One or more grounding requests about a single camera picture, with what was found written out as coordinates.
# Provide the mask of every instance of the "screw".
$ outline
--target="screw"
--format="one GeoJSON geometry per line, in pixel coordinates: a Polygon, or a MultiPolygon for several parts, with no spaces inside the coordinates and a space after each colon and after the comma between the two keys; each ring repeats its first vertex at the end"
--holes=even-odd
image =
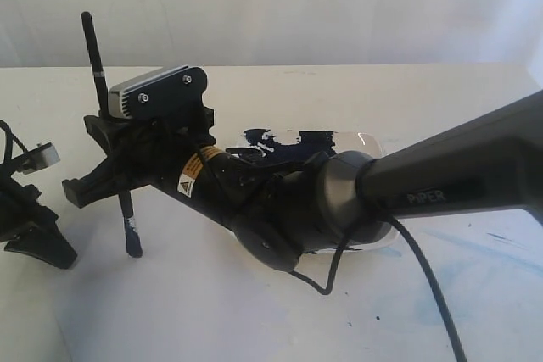
{"type": "Polygon", "coordinates": [[[139,103],[146,103],[149,100],[149,95],[147,93],[140,93],[137,96],[139,103]]]}

